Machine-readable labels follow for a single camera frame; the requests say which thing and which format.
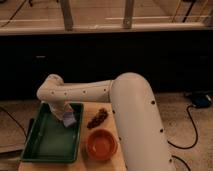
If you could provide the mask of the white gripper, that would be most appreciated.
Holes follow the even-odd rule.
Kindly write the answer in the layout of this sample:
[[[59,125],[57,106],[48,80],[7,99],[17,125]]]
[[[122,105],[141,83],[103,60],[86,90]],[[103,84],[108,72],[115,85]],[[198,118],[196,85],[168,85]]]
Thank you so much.
[[[49,107],[52,114],[60,121],[63,120],[65,113],[72,113],[72,107],[65,101],[59,102],[49,102]]]

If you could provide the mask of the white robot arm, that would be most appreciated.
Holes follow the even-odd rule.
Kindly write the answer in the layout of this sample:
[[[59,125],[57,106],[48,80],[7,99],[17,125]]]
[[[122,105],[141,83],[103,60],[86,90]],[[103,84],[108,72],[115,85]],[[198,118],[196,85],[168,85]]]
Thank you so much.
[[[49,104],[57,119],[68,101],[110,103],[127,171],[176,171],[154,93],[143,76],[127,72],[113,80],[66,83],[51,74],[37,98]]]

